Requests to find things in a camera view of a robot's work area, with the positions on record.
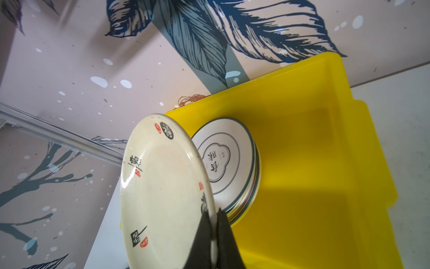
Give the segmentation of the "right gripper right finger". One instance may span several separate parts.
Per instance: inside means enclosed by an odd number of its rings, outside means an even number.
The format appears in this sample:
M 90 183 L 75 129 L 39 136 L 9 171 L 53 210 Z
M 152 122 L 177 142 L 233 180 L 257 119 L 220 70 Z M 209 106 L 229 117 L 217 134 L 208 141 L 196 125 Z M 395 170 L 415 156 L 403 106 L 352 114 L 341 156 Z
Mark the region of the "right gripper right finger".
M 246 269 L 236 244 L 227 214 L 219 209 L 217 213 L 217 268 Z

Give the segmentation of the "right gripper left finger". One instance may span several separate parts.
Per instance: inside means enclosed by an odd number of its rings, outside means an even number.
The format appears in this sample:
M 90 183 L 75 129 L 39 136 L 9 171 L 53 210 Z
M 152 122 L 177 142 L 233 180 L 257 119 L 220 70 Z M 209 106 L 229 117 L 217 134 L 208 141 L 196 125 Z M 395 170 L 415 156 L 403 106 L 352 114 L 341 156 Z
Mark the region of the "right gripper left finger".
M 204 212 L 183 269 L 211 269 L 212 224 L 209 213 Z

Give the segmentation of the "cream plate with characters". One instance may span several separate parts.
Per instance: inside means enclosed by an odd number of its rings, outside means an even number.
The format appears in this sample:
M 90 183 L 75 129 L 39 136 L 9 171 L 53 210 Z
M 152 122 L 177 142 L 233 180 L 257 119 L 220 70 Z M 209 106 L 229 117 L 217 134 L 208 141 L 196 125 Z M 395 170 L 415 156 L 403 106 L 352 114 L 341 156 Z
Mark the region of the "cream plate with characters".
M 132 269 L 184 267 L 203 215 L 216 263 L 215 202 L 198 150 L 172 118 L 151 114 L 133 130 L 120 175 L 120 217 Z

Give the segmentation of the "white plate flower emblem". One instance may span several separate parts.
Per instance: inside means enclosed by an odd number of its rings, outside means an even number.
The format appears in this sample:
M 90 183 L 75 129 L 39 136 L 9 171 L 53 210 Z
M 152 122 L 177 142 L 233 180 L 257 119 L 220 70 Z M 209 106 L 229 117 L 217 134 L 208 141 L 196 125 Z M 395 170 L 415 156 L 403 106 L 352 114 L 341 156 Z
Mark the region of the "white plate flower emblem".
M 235 118 L 216 118 L 191 139 L 206 168 L 216 208 L 235 211 L 255 177 L 256 149 L 249 129 Z

